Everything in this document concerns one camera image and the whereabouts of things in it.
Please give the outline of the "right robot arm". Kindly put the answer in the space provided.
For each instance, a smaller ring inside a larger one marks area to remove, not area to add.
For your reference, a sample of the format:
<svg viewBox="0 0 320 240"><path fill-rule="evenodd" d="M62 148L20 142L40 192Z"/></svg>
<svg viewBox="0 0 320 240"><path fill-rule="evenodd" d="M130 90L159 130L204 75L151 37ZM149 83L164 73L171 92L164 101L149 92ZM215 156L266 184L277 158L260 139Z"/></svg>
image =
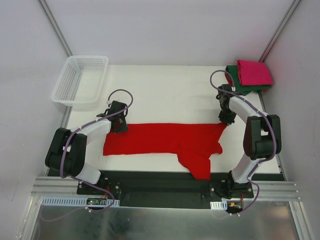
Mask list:
<svg viewBox="0 0 320 240"><path fill-rule="evenodd" d="M280 153L281 121L276 114L259 111L243 96L233 92L229 84L223 84L217 90L216 99L221 108L219 120L229 126L239 117L245 123L244 154L237 166L229 171L225 181L214 188L218 196L231 199L245 193L260 165Z"/></svg>

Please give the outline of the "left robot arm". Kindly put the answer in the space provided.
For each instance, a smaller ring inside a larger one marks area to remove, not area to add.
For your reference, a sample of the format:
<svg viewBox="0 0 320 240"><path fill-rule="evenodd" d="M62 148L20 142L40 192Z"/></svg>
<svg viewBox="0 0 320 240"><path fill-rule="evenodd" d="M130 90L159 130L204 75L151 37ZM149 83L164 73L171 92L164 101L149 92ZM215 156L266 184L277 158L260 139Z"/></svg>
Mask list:
<svg viewBox="0 0 320 240"><path fill-rule="evenodd" d="M127 104L114 100L105 112L98 114L94 121L79 130L58 128L48 149L45 165L63 177L87 182L88 188L96 195L103 193L106 182L102 172L86 163L87 145L109 133L126 132L127 114Z"/></svg>

